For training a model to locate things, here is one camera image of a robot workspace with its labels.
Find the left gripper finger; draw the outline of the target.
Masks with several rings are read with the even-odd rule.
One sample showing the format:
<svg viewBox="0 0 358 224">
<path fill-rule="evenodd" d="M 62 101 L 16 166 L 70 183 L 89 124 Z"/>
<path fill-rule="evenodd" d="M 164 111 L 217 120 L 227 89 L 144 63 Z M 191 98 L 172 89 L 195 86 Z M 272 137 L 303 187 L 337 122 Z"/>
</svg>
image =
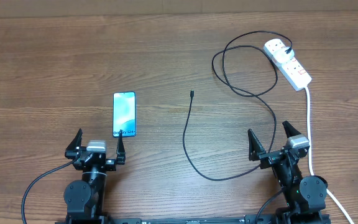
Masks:
<svg viewBox="0 0 358 224">
<path fill-rule="evenodd" d="M 66 152 L 76 151 L 77 147 L 81 146 L 82 134 L 83 134 L 83 131 L 80 128 L 78 130 L 76 136 L 74 137 L 74 139 L 71 141 L 71 143 L 69 143 L 69 145 L 65 149 Z"/>
<path fill-rule="evenodd" d="M 116 160 L 117 161 L 124 161 L 126 159 L 126 152 L 124 149 L 124 143 L 123 143 L 123 130 L 120 130 L 119 132 L 119 137 L 118 137 L 118 141 L 117 141 L 117 150 L 116 150 Z"/>
</svg>

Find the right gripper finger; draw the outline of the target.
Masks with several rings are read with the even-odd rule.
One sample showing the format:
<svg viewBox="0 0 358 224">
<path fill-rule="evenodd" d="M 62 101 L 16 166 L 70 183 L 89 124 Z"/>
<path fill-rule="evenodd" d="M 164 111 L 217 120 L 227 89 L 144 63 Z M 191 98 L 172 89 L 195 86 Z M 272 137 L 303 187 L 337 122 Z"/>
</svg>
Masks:
<svg viewBox="0 0 358 224">
<path fill-rule="evenodd" d="M 249 154 L 250 155 L 260 155 L 265 153 L 265 149 L 260 143 L 259 139 L 253 132 L 253 130 L 249 129 L 247 131 L 249 138 Z"/>
<path fill-rule="evenodd" d="M 285 134 L 287 135 L 287 138 L 290 138 L 290 137 L 297 136 L 297 135 L 301 134 L 288 121 L 284 121 L 282 124 L 283 124 L 284 130 L 285 130 Z"/>
</svg>

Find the Samsung Galaxy smartphone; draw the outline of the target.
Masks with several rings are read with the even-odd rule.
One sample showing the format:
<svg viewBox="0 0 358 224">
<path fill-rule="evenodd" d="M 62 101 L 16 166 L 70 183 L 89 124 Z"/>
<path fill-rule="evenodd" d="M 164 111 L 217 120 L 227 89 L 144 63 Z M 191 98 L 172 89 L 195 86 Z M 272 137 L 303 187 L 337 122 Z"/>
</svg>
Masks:
<svg viewBox="0 0 358 224">
<path fill-rule="evenodd" d="M 136 135 L 136 98 L 133 91 L 113 94 L 112 135 L 119 137 Z"/>
</svg>

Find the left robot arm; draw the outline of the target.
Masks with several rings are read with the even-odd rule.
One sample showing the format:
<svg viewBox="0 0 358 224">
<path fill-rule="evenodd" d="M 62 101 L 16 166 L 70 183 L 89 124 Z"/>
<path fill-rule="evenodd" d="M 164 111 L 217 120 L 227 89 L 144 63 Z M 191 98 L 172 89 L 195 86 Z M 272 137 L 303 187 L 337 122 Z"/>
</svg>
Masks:
<svg viewBox="0 0 358 224">
<path fill-rule="evenodd" d="M 81 145 L 82 130 L 65 149 L 65 157 L 71 160 L 76 170 L 82 172 L 80 180 L 69 183 L 63 198 L 67 205 L 65 223 L 113 223 L 113 218 L 103 211 L 107 172 L 124 165 L 126 152 L 122 132 L 117 137 L 116 158 L 106 157 L 106 142 L 92 140 Z"/>
</svg>

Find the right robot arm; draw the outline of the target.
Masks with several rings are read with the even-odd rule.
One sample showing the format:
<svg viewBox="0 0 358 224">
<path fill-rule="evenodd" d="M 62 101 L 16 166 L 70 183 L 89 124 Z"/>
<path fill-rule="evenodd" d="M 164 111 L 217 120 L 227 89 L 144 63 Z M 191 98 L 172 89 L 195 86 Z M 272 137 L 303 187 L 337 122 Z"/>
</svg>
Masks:
<svg viewBox="0 0 358 224">
<path fill-rule="evenodd" d="M 330 223 L 326 208 L 328 183 L 318 175 L 302 176 L 298 167 L 301 158 L 308 155 L 309 139 L 288 121 L 283 122 L 287 143 L 278 151 L 267 152 L 253 130 L 249 129 L 249 160 L 259 161 L 261 169 L 271 168 L 280 185 L 280 191 L 268 199 L 256 215 L 247 215 L 246 221 L 254 223 Z M 286 207 L 276 209 L 274 214 L 262 215 L 268 204 L 279 195 L 285 197 Z"/>
</svg>

